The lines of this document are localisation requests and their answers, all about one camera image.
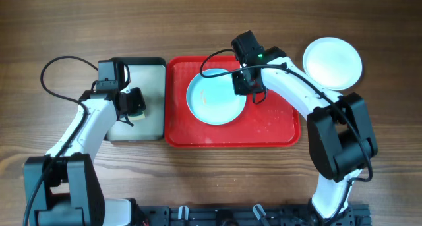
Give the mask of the green yellow sponge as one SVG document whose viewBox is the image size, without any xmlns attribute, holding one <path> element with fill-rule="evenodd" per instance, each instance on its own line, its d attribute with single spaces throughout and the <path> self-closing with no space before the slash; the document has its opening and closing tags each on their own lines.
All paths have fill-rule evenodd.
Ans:
<svg viewBox="0 0 422 226">
<path fill-rule="evenodd" d="M 138 121 L 144 118 L 145 118 L 144 111 L 137 111 L 136 113 L 128 116 L 128 119 L 130 121 Z"/>
</svg>

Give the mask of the light blue plate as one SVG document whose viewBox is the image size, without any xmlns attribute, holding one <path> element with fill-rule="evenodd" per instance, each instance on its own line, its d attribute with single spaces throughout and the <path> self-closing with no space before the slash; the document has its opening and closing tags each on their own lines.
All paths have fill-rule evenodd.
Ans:
<svg viewBox="0 0 422 226">
<path fill-rule="evenodd" d="M 189 83 L 186 101 L 189 111 L 199 121 L 209 125 L 224 125 L 235 120 L 243 112 L 247 97 L 235 94 L 233 80 L 225 69 L 208 69 L 197 74 Z"/>
</svg>

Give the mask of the white plate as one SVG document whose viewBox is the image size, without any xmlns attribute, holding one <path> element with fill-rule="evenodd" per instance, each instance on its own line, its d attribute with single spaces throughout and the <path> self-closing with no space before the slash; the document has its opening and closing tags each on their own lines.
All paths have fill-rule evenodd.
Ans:
<svg viewBox="0 0 422 226">
<path fill-rule="evenodd" d="M 334 37 L 311 42 L 303 54 L 303 68 L 314 81 L 331 90 L 346 90 L 363 74 L 363 62 L 357 50 Z"/>
</svg>

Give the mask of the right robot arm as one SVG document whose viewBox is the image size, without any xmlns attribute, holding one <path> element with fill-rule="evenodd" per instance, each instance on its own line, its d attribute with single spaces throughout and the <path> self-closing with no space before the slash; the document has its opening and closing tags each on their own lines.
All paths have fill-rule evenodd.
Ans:
<svg viewBox="0 0 422 226">
<path fill-rule="evenodd" d="M 232 75 L 236 94 L 273 91 L 306 119 L 309 154 L 320 173 L 311 205 L 323 223 L 333 223 L 348 207 L 353 184 L 373 177 L 378 146 L 363 98 L 322 87 L 277 47 L 235 45 L 233 52 L 240 63 Z"/>
</svg>

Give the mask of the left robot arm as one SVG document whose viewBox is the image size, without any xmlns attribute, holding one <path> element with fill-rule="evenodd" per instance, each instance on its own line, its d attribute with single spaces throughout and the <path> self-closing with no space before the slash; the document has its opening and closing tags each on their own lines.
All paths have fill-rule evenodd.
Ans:
<svg viewBox="0 0 422 226">
<path fill-rule="evenodd" d="M 24 164 L 24 225 L 131 225 L 132 200 L 105 199 L 93 160 L 109 129 L 145 109 L 140 88 L 87 90 L 62 139 Z"/>
</svg>

